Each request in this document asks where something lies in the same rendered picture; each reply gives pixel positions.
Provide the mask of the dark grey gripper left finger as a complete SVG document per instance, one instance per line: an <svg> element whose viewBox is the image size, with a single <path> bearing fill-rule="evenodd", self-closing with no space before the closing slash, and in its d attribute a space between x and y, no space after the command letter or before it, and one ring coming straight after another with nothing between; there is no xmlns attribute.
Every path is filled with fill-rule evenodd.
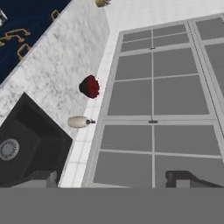
<svg viewBox="0 0 224 224"><path fill-rule="evenodd" d="M14 185L14 188L55 188L58 186L56 178L56 171L38 171L30 180Z"/></svg>

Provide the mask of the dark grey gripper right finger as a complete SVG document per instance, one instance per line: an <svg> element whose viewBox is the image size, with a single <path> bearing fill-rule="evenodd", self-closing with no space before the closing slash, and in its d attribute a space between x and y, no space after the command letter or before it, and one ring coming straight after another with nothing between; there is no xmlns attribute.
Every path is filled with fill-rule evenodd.
<svg viewBox="0 0 224 224"><path fill-rule="evenodd" d="M167 188L221 188L221 185L197 178L189 171L167 171L165 178Z"/></svg>

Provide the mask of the navy cabinet run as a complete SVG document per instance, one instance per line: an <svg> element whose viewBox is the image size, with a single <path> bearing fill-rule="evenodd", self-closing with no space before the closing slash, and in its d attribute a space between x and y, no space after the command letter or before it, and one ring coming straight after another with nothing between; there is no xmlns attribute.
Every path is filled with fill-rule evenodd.
<svg viewBox="0 0 224 224"><path fill-rule="evenodd" d="M6 32L20 28L31 33L25 36L22 31L17 35L24 38L19 43L17 38L5 40L0 46L0 84L9 76L19 63L18 48L23 44L33 46L51 25L51 13L58 10L61 13L71 0L0 0L0 8L8 18L0 27L0 37Z"/></svg>

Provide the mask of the black sink basin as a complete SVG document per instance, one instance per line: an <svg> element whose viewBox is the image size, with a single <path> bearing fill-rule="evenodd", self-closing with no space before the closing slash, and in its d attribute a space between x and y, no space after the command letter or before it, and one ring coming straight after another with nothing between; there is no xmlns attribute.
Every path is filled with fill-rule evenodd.
<svg viewBox="0 0 224 224"><path fill-rule="evenodd" d="M73 139L28 94L22 94L0 126L0 187L56 171L57 185Z"/></svg>

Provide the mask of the cream soap dispenser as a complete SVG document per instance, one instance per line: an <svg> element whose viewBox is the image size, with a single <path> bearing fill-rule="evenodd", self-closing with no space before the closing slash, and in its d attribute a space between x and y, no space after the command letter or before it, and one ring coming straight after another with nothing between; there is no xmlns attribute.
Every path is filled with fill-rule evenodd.
<svg viewBox="0 0 224 224"><path fill-rule="evenodd" d="M68 119L67 123L71 128L83 129L86 128L89 124L94 124L95 120L85 116L73 116Z"/></svg>

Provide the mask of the large grey framed window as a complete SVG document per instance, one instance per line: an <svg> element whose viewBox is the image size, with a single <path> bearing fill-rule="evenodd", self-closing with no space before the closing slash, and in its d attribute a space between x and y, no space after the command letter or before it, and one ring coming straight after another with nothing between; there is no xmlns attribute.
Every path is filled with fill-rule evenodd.
<svg viewBox="0 0 224 224"><path fill-rule="evenodd" d="M187 22L122 31L85 187L224 186L224 134Z"/></svg>

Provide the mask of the red and black round object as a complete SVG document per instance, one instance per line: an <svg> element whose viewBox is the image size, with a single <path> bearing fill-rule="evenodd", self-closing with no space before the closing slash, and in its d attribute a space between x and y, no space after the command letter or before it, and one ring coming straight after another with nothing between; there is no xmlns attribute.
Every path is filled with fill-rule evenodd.
<svg viewBox="0 0 224 224"><path fill-rule="evenodd" d="M100 93L100 85L98 80L93 76L89 75L79 85L79 90L86 97L94 99Z"/></svg>

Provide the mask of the narrow grey framed window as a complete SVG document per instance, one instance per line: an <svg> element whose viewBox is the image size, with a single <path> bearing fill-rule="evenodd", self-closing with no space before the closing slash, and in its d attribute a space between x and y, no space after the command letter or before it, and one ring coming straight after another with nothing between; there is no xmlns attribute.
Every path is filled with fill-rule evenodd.
<svg viewBox="0 0 224 224"><path fill-rule="evenodd" d="M191 22L224 97L224 16L198 17Z"/></svg>

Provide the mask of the small silver object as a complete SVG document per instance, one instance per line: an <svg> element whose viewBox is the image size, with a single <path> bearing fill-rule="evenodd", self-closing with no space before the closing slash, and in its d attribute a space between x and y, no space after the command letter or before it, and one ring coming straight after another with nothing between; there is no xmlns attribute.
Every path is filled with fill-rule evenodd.
<svg viewBox="0 0 224 224"><path fill-rule="evenodd" d="M2 9L0 8L0 27L4 25L4 22L8 20Z"/></svg>

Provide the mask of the beige round object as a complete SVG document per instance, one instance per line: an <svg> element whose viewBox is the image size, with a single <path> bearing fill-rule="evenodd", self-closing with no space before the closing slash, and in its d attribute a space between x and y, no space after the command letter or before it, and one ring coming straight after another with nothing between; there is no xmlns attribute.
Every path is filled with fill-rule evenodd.
<svg viewBox="0 0 224 224"><path fill-rule="evenodd" d="M101 8L111 3L111 0L95 0L96 5Z"/></svg>

